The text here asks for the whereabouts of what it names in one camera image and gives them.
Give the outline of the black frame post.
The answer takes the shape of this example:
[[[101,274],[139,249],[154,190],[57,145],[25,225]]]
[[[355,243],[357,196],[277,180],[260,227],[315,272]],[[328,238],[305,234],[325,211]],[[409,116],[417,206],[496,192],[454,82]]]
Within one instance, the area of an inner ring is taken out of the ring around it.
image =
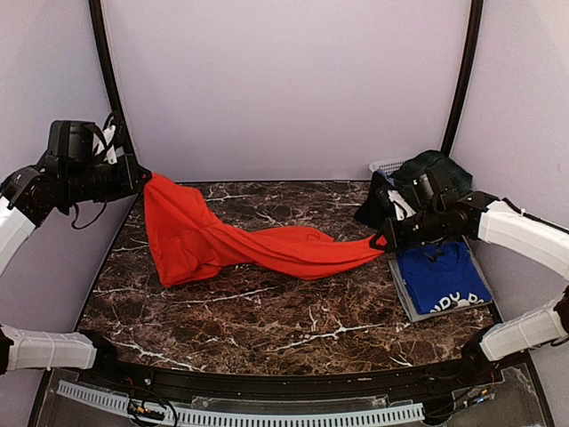
[[[133,154],[134,147],[132,145],[131,135],[126,125],[124,109],[116,83],[115,72],[113,70],[105,20],[103,17],[102,2],[101,0],[88,0],[87,3],[89,6],[92,31],[100,63],[100,71],[107,92],[109,106],[111,107],[111,111],[116,113],[124,123],[124,150],[129,154]]]
[[[477,51],[477,42],[483,16],[484,1],[472,0],[466,30],[461,65],[457,77],[453,102],[450,108],[440,151],[447,157],[451,155],[453,144],[459,129],[461,115],[467,97],[469,82]]]

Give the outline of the white laundry basket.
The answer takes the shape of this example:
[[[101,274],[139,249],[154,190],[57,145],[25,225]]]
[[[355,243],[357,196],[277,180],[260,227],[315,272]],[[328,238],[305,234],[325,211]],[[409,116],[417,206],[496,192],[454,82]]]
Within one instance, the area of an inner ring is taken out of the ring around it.
[[[381,171],[387,175],[399,170],[401,166],[405,163],[403,159],[384,159],[375,160],[368,165],[368,169],[371,173],[376,171]]]

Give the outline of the black garment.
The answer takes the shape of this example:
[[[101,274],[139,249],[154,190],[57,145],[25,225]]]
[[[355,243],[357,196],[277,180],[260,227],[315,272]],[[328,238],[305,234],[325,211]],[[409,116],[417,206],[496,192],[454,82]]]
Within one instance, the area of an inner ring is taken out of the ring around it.
[[[389,200],[389,189],[391,189],[391,184],[386,177],[375,171],[372,175],[367,199],[356,210],[354,219],[378,230],[382,223],[395,213],[394,206]]]

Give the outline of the red t-shirt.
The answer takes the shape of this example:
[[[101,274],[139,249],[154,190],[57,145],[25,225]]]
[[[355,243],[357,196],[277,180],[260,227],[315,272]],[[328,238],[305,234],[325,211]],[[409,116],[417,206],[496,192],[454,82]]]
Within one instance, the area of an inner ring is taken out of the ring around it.
[[[316,280],[381,257],[371,240],[338,242],[304,226],[245,231],[219,219],[198,189],[156,174],[144,188],[148,243],[162,286],[217,276],[225,267],[252,264],[303,280]]]

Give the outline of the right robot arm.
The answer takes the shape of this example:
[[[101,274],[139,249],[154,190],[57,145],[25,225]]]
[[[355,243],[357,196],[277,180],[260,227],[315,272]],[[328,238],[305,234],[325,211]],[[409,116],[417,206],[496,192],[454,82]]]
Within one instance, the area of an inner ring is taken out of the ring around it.
[[[501,280],[498,299],[509,314],[465,347],[453,368],[459,384],[475,384],[488,362],[568,341],[568,230],[506,198],[474,191],[446,203],[434,196],[410,218],[385,220],[370,246],[396,253],[454,237],[476,244],[483,267]]]

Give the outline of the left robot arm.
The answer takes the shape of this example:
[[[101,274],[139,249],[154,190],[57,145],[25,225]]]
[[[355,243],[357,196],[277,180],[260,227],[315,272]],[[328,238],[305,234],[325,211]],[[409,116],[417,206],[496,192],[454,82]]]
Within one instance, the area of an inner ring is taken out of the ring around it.
[[[107,388],[125,380],[117,349],[103,334],[75,329],[95,273],[119,227],[118,214],[64,224],[81,203],[125,206],[140,194],[149,171],[127,157],[57,175],[25,166],[1,185],[1,277],[18,298],[1,308],[1,371],[90,370]]]

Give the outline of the left black frame post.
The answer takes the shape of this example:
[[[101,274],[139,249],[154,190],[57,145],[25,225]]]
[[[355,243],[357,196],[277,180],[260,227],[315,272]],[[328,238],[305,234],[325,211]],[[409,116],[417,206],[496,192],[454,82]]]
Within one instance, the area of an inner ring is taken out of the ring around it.
[[[88,0],[87,3],[89,6],[92,31],[100,63],[100,71],[107,92],[109,106],[111,107],[111,111],[116,113],[124,123],[124,150],[129,154],[133,154],[134,147],[132,145],[131,135],[126,125],[124,109],[116,83],[115,72],[113,70],[105,20],[103,17],[102,2],[101,0]]]

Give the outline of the right black frame post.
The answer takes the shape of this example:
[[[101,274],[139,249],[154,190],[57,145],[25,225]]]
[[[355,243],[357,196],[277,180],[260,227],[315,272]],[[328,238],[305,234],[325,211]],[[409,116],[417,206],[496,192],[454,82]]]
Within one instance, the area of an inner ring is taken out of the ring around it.
[[[466,30],[461,65],[457,77],[453,102],[450,108],[440,151],[447,157],[451,155],[453,144],[459,129],[461,115],[467,97],[469,82],[477,51],[477,42],[483,16],[484,1],[472,0]]]

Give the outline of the black front rail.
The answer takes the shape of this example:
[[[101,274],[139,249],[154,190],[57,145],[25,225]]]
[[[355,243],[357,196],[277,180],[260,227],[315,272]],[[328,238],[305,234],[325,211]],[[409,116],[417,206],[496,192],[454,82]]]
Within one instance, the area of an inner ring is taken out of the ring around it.
[[[498,382],[497,367],[475,369],[458,359],[423,367],[345,375],[224,375],[113,361],[78,373],[88,383],[150,392],[170,401],[193,398],[312,400],[384,397],[391,401],[448,400],[455,391]]]

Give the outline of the dark green plaid garment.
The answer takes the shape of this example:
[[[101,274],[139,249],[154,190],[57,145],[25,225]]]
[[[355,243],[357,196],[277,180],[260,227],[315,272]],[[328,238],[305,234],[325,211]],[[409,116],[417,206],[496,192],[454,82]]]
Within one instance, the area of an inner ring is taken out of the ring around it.
[[[457,191],[464,195],[472,190],[473,175],[438,150],[426,150],[404,163],[389,177],[397,184],[408,184],[435,167],[444,171]]]

